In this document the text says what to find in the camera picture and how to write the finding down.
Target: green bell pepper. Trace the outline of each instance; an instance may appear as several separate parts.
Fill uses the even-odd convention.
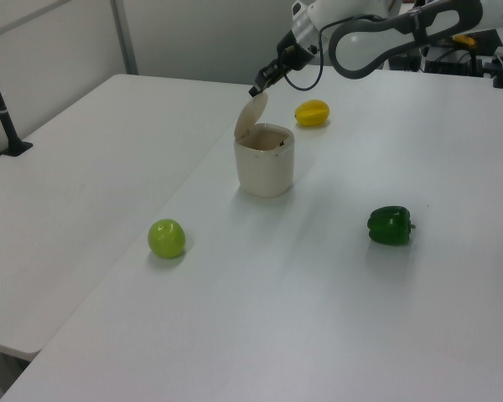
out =
[[[367,221],[369,237],[383,245],[405,245],[416,227],[410,221],[410,212],[404,207],[377,209]]]

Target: black stand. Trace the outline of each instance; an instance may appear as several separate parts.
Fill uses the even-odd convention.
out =
[[[6,107],[6,104],[3,101],[1,92],[0,92],[0,121],[2,122],[3,130],[6,132],[6,136],[8,137],[9,141],[9,147],[7,150],[3,152],[4,155],[9,155],[10,157],[17,157],[33,146],[33,144],[29,142],[21,141],[21,139],[18,137],[17,132],[15,131],[15,126],[13,125],[11,117],[9,116],[8,108]]]

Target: yellow object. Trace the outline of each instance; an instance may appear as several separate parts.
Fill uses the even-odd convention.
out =
[[[321,100],[309,100],[294,112],[296,121],[302,126],[320,126],[329,116],[329,106]]]
[[[453,41],[457,44],[465,44],[470,49],[477,47],[477,41],[468,35],[457,35],[453,37]]]

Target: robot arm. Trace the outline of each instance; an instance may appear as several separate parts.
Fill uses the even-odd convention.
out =
[[[250,94],[263,92],[290,70],[301,70],[319,53],[321,36],[323,52],[329,52],[337,72],[359,79],[394,54],[455,34],[503,27],[503,0],[438,0],[397,15],[400,6],[401,0],[296,2],[293,28],[278,44],[278,57],[259,71]]]

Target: white wall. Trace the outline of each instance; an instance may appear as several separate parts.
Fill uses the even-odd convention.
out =
[[[21,137],[124,72],[109,0],[71,0],[0,35],[0,89]]]
[[[140,75],[252,84],[291,28],[293,0],[119,0]]]

